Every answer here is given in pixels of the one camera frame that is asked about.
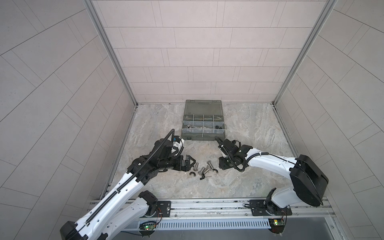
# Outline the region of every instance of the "black mounting plate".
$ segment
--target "black mounting plate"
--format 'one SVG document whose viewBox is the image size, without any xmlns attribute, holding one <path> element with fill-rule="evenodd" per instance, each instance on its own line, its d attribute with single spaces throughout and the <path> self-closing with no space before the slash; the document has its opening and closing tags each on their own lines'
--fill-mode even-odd
<svg viewBox="0 0 384 240">
<path fill-rule="evenodd" d="M 249 200 L 249 204 L 250 205 L 253 205 L 253 206 L 256 206 L 256 207 L 259 207 L 259 208 L 265 208 L 264 206 L 264 200 L 263 199 L 260 199 L 260 200 Z M 252 211 L 252 216 L 282 216 L 283 213 L 281 212 L 281 210 L 283 210 L 288 216 L 292 215 L 292 211 L 290 208 L 277 208 L 277 211 L 279 213 L 279 215 L 270 215 L 266 210 L 260 210 L 260 209 L 251 209 Z"/>
<path fill-rule="evenodd" d="M 157 207 L 160 208 L 159 212 L 163 217 L 170 216 L 170 201 L 158 201 Z"/>
</svg>

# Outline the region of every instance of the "tiled wall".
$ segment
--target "tiled wall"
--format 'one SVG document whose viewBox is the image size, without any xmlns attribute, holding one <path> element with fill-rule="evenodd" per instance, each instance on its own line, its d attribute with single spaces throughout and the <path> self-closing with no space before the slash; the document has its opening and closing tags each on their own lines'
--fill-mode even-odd
<svg viewBox="0 0 384 240">
<path fill-rule="evenodd" d="M 81 0 L 0 1 L 0 238 L 60 239 L 133 109 Z"/>
<path fill-rule="evenodd" d="M 271 102 L 324 1 L 93 1 L 139 103 Z"/>
<path fill-rule="evenodd" d="M 339 0 L 277 104 L 350 240 L 384 239 L 383 13 L 383 0 Z"/>
</svg>

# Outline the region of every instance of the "work surface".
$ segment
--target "work surface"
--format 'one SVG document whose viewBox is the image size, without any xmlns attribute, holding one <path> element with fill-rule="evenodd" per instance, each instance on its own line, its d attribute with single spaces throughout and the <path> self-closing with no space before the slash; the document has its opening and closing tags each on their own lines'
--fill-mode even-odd
<svg viewBox="0 0 384 240">
<path fill-rule="evenodd" d="M 165 137 L 172 128 L 175 135 L 181 135 L 184 106 L 139 105 L 112 186 L 118 183 L 134 159 L 147 155 L 155 141 Z M 223 103 L 223 112 L 229 140 L 239 140 L 264 152 L 293 156 L 271 104 Z M 266 197 L 272 188 L 288 184 L 288 179 L 257 167 L 247 167 L 244 172 L 219 169 L 218 158 L 222 154 L 217 146 L 216 141 L 186 140 L 182 155 L 188 154 L 196 159 L 199 169 L 211 160 L 218 174 L 208 172 L 206 175 L 212 177 L 200 180 L 198 175 L 193 177 L 189 172 L 168 170 L 159 173 L 141 191 L 149 190 L 159 199 Z"/>
</svg>

